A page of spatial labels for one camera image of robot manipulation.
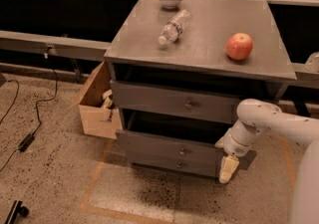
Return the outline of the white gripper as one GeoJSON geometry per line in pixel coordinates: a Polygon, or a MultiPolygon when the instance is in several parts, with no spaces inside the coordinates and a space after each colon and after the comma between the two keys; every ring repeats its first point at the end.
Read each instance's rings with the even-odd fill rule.
{"type": "Polygon", "coordinates": [[[219,182],[228,183],[239,165],[237,157],[244,156],[252,146],[252,142],[262,136],[263,129],[251,126],[238,120],[226,134],[215,143],[215,147],[223,148],[228,156],[221,161],[219,182]]]}

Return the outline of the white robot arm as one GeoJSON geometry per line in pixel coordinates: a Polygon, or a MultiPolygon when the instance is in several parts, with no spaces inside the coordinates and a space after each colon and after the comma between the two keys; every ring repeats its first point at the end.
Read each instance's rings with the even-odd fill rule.
{"type": "Polygon", "coordinates": [[[295,183],[289,224],[319,223],[319,120],[283,112],[275,104],[256,99],[241,101],[237,121],[215,144],[222,158],[219,182],[227,183],[252,142],[268,129],[290,139],[304,149],[295,183]]]}

